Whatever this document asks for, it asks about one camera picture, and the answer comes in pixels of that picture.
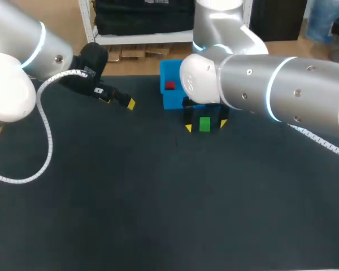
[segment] black bag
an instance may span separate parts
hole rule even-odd
[[[194,0],[96,0],[101,35],[130,36],[193,29]]]

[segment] white cable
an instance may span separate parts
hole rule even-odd
[[[14,183],[14,184],[28,183],[28,182],[35,180],[40,175],[42,175],[43,172],[46,170],[46,168],[49,166],[51,156],[53,155],[53,138],[51,137],[51,131],[50,131],[49,123],[48,123],[48,120],[45,116],[45,113],[44,113],[43,107],[41,105],[40,99],[41,99],[41,95],[42,95],[43,91],[46,89],[47,86],[49,86],[51,83],[55,82],[56,80],[58,80],[60,78],[70,76],[70,75],[77,75],[77,76],[81,76],[81,77],[87,77],[88,76],[84,71],[81,71],[79,69],[73,69],[73,70],[70,70],[70,71],[61,72],[61,73],[54,75],[53,77],[49,78],[48,80],[46,80],[40,86],[40,88],[38,89],[38,92],[36,94],[36,105],[38,107],[40,116],[41,116],[41,118],[43,119],[43,122],[44,122],[46,134],[47,134],[47,142],[48,142],[48,152],[47,152],[47,157],[46,157],[44,165],[41,167],[41,169],[35,175],[33,175],[29,178],[16,180],[16,179],[10,179],[10,178],[0,176],[0,181],[8,182],[8,183]]]
[[[295,129],[296,131],[302,133],[304,136],[309,137],[311,140],[315,141],[316,143],[322,145],[323,147],[327,148],[328,150],[331,150],[332,152],[334,152],[335,154],[339,155],[339,148],[333,144],[331,144],[330,142],[322,139],[321,137],[318,137],[316,134],[310,132],[307,129],[304,128],[300,128],[294,125],[290,125],[288,124],[290,127],[292,127],[293,129]]]

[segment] red block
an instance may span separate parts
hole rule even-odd
[[[166,90],[175,90],[176,83],[175,82],[166,82]]]

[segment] white shelf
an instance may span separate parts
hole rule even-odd
[[[90,19],[90,0],[78,0],[86,39],[88,42],[97,42],[100,45],[121,45],[121,44],[141,44],[141,43],[173,43],[173,42],[191,42],[193,32],[183,31],[176,33],[162,33],[152,35],[137,36],[115,36],[99,35],[97,27],[92,28]],[[249,26],[251,18],[251,9],[253,0],[244,0],[244,23]]]
[[[141,44],[141,43],[170,43],[170,42],[191,42],[193,40],[193,31],[183,31],[175,33],[161,33],[151,35],[135,36],[115,36],[115,35],[97,35],[95,42],[100,45],[117,44]]]

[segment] robotic arm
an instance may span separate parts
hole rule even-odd
[[[242,5],[197,0],[195,54],[180,69],[189,98],[339,137],[339,64],[268,55],[242,22]]]
[[[27,75],[45,81],[72,69],[83,70],[88,76],[65,77],[60,84],[105,102],[116,99],[133,109],[129,95],[101,82],[107,60],[108,52],[97,43],[87,44],[79,56],[74,56],[72,47],[42,22],[0,0],[0,126],[20,120],[33,110],[36,93]]]

